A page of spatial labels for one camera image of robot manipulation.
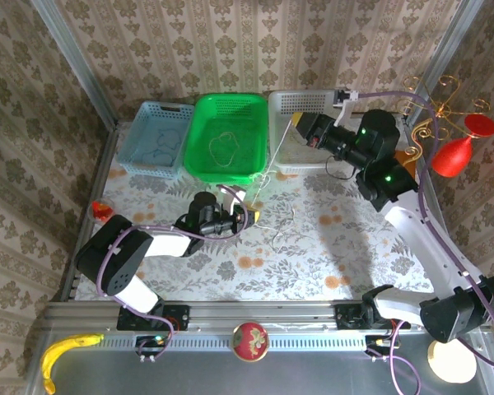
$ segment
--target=patterned wallpaper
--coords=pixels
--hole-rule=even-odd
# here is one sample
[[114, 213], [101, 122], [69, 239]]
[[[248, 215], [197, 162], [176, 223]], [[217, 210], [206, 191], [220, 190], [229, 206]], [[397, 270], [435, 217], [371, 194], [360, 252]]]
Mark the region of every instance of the patterned wallpaper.
[[21, 393], [105, 131], [28, 0], [0, 0], [0, 394]]
[[144, 100], [208, 92], [399, 88], [423, 73], [458, 3], [57, 0], [122, 119]]
[[[482, 97], [491, 102], [494, 119], [494, 0], [482, 6], [447, 73], [463, 83], [453, 108], [473, 109], [470, 100]], [[451, 237], [469, 259], [494, 275], [494, 137], [474, 141], [466, 170], [453, 179], [436, 176], [434, 185]]]

